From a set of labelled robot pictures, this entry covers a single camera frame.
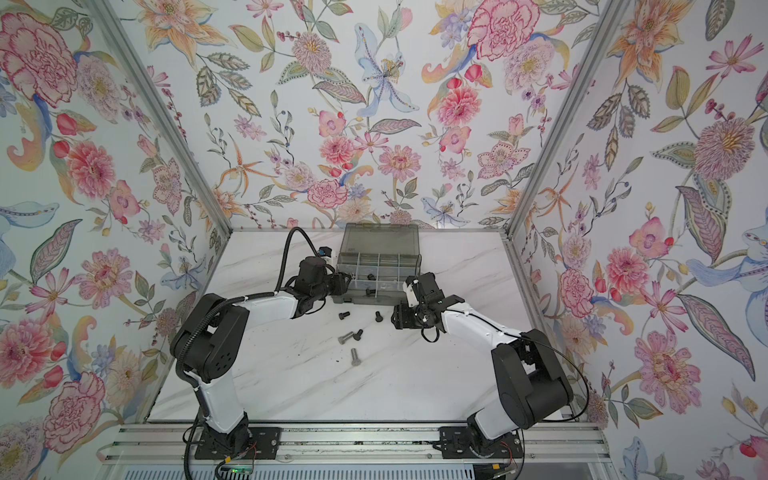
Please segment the silver bolt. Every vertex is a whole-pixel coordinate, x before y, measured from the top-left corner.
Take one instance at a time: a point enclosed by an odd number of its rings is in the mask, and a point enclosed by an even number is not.
[[[360,357],[357,356],[357,350],[352,349],[352,366],[358,366],[360,363]]]
[[[346,334],[346,335],[344,335],[344,336],[340,336],[340,337],[339,337],[339,343],[341,343],[342,345],[344,345],[344,343],[346,343],[346,341],[347,341],[347,340],[349,340],[349,339],[351,339],[351,338],[352,338],[354,335],[355,335],[355,333],[354,333],[354,332],[349,332],[349,333],[347,333],[347,334]]]

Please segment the black mounting plate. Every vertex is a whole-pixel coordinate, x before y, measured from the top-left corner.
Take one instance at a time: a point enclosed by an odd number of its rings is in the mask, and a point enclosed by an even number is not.
[[[502,445],[502,442],[509,445],[512,458],[523,458],[523,449],[520,446],[517,430],[503,435],[480,452],[474,452],[471,449],[470,441],[469,427],[440,427],[438,446],[442,450],[443,458],[509,458],[509,450]]]
[[[256,440],[256,460],[274,460],[277,457],[277,449],[280,447],[280,431],[278,427],[248,427],[250,434]],[[213,450],[213,441],[203,429],[200,436],[202,445],[195,449],[195,460],[222,460],[226,457],[222,452]],[[251,460],[254,450],[249,450],[243,459]]]

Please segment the marble tabletop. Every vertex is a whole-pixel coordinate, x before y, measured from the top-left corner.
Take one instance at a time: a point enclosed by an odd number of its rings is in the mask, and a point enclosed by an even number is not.
[[[343,233],[310,233],[316,247],[338,249]],[[272,290],[285,233],[234,233],[209,292],[236,296]],[[531,326],[498,232],[419,234],[422,272],[433,272],[446,296],[464,298],[485,315],[523,331]],[[311,254],[294,235],[286,278]],[[375,312],[385,320],[377,323]],[[340,312],[350,315],[339,320]],[[318,313],[246,332],[232,367],[240,403],[253,420],[464,420],[496,394],[490,353],[461,339],[427,343],[418,330],[396,330],[391,306],[328,301]],[[337,337],[363,329],[360,341]],[[434,330],[427,332],[434,335]],[[350,348],[362,360],[351,365]],[[197,402],[171,370],[149,420],[191,420]]]

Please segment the wallpaper wall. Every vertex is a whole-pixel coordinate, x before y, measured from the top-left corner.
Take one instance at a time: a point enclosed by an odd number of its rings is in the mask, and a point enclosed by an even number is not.
[[[0,478],[90,478],[221,232],[79,2],[0,2]]]
[[[235,228],[500,227],[601,7],[112,5]]]
[[[634,0],[514,237],[627,480],[768,478],[766,20]]]

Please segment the yellow flower bud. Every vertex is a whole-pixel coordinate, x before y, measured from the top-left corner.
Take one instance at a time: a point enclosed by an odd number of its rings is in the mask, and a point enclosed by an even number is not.
[[[744,408],[745,408],[745,409],[746,409],[746,410],[747,410],[747,411],[748,411],[748,412],[749,412],[751,415],[754,415],[754,414],[755,414],[755,412],[756,412],[756,411],[757,411],[757,409],[758,409],[758,406],[757,406],[757,404],[755,403],[755,401],[754,401],[754,400],[752,400],[750,397],[746,397],[746,398],[744,399]]]
[[[736,406],[730,399],[723,397],[723,408],[727,410],[731,415],[736,415]]]

